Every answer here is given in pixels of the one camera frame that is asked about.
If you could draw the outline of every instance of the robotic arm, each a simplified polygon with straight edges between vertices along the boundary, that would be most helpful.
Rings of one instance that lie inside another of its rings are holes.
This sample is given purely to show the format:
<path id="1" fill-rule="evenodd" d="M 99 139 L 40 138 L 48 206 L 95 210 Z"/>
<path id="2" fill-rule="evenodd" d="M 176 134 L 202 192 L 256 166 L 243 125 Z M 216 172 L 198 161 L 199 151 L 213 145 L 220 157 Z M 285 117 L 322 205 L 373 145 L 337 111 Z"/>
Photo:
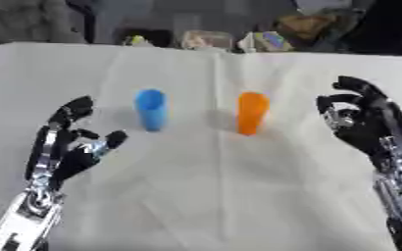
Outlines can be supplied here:
<path id="1" fill-rule="evenodd" d="M 387 228 L 402 251 L 402 112 L 376 86 L 340 76 L 333 88 L 350 93 L 320 96 L 317 106 L 333 134 L 368 155 L 374 190 L 387 214 Z M 352 109 L 337 109 L 346 103 Z"/>
<path id="2" fill-rule="evenodd" d="M 90 97 L 77 98 L 62 106 L 38 132 L 25 170 L 27 187 L 0 220 L 0 251 L 48 250 L 47 235 L 61 219 L 64 181 L 97 165 L 126 140 L 121 130 L 98 140 L 92 131 L 70 129 L 92 114 L 92 106 Z M 79 137 L 92 141 L 71 149 Z"/>

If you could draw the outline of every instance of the orange cup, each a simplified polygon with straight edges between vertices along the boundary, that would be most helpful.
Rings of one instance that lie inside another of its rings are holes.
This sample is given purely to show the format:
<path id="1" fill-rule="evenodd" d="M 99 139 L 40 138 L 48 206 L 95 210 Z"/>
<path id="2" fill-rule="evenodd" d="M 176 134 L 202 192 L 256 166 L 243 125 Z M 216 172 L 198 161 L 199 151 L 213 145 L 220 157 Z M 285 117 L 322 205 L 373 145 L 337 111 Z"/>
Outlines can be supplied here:
<path id="1" fill-rule="evenodd" d="M 270 107 L 269 98 L 257 92 L 244 92 L 239 96 L 238 106 L 237 132 L 255 134 Z"/>

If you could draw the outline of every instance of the cup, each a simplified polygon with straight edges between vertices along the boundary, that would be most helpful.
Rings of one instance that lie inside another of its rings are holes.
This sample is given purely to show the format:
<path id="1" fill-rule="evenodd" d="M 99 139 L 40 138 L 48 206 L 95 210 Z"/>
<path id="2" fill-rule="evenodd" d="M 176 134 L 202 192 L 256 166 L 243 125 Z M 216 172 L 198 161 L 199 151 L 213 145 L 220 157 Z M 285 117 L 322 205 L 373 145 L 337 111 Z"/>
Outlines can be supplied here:
<path id="1" fill-rule="evenodd" d="M 270 107 L 270 100 L 264 94 L 244 92 L 239 96 L 237 132 L 252 135 L 257 131 Z"/>
<path id="2" fill-rule="evenodd" d="M 148 131 L 159 131 L 166 123 L 166 95 L 159 90 L 139 91 L 135 96 L 135 109 Z"/>

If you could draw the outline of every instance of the blue cup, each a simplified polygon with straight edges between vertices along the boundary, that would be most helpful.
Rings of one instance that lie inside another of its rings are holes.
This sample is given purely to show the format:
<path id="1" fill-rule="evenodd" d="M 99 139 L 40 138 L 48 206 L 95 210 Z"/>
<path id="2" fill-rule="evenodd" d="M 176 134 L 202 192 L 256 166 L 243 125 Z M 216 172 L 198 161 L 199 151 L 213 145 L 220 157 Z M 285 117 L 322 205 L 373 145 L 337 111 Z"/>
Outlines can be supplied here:
<path id="1" fill-rule="evenodd" d="M 166 123 L 166 95 L 159 90 L 139 91 L 135 96 L 135 109 L 146 130 L 158 131 Z"/>

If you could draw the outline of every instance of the table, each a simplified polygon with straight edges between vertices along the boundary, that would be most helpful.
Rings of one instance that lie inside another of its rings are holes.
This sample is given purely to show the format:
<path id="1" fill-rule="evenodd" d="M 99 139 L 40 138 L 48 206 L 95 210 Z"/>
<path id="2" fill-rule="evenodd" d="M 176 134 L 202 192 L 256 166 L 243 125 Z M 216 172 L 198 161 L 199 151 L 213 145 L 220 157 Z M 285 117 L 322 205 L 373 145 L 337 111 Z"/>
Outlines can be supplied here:
<path id="1" fill-rule="evenodd" d="M 80 124 L 130 138 L 66 183 L 51 250 L 394 250 L 372 165 L 315 107 L 339 75 L 375 83 L 402 108 L 402 57 L 0 46 L 0 216 L 25 187 L 37 130 L 89 94 L 96 111 Z M 149 87 L 169 98 L 160 133 L 144 131 L 132 109 Z M 271 99 L 250 137 L 234 132 L 245 90 Z"/>

